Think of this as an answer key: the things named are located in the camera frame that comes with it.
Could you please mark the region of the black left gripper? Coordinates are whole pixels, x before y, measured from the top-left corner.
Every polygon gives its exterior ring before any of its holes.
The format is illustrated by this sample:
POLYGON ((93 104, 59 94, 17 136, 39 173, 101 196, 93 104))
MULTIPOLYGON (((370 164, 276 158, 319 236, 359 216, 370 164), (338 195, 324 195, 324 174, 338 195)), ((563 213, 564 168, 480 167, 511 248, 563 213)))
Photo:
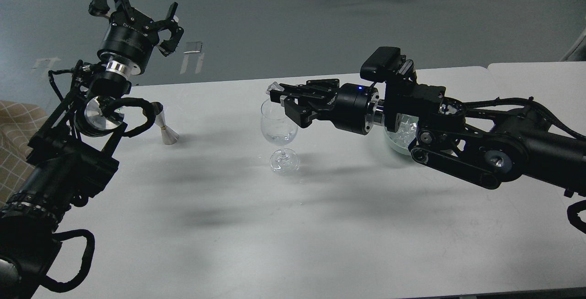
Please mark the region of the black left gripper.
POLYGON ((129 0, 91 0, 88 13, 92 16, 109 20, 109 28, 97 51, 101 61, 118 56, 131 61, 134 65, 132 75, 145 72, 154 46, 159 42, 157 32, 167 30, 168 39, 163 40, 157 48, 164 57, 173 54, 184 34, 180 27, 176 11, 178 3, 173 2, 167 17, 154 22, 150 17, 139 17, 138 11, 130 5, 129 0), (157 32, 147 32, 144 27, 151 26, 157 32))

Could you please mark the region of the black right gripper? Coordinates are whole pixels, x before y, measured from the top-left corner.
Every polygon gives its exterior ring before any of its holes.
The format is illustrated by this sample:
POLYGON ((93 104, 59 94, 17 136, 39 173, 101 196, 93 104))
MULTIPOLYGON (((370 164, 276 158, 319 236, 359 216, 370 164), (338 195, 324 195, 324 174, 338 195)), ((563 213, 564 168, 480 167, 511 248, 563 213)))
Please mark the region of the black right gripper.
POLYGON ((340 88, 335 78, 280 85, 285 90, 272 91, 270 101, 280 102, 285 115, 300 128, 314 120, 330 121, 337 129, 365 136, 373 127, 372 114, 379 100, 374 86, 345 83, 340 88))

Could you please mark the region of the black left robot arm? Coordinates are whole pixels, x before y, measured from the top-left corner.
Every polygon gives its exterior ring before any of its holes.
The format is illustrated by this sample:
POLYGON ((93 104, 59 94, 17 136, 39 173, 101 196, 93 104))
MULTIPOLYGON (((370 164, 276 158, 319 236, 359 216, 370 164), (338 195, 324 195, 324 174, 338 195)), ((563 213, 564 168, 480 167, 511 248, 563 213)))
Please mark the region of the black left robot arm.
POLYGON ((64 293, 89 274, 96 247, 86 229, 58 233, 71 207, 102 192, 119 169, 113 154, 124 137, 163 125, 163 105, 129 96, 153 49, 172 54, 184 34, 176 17, 153 20, 129 0, 92 0, 88 12, 108 19, 95 64, 49 71, 60 99, 28 146, 31 176, 1 208, 1 297, 30 299, 39 287, 64 293))

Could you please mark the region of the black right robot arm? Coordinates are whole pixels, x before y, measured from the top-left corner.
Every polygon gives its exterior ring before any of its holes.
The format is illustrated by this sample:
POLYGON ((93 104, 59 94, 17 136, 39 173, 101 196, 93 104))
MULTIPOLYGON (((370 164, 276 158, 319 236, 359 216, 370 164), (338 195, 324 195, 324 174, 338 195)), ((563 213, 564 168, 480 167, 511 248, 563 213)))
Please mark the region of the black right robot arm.
POLYGON ((443 86, 417 82, 412 60, 379 47, 362 65, 369 86, 338 79, 268 88, 270 100, 301 128, 312 121, 366 135, 374 125, 398 132, 404 115, 417 118, 408 145, 417 163, 485 189, 525 175, 585 196, 585 136, 534 98, 460 102, 443 86))

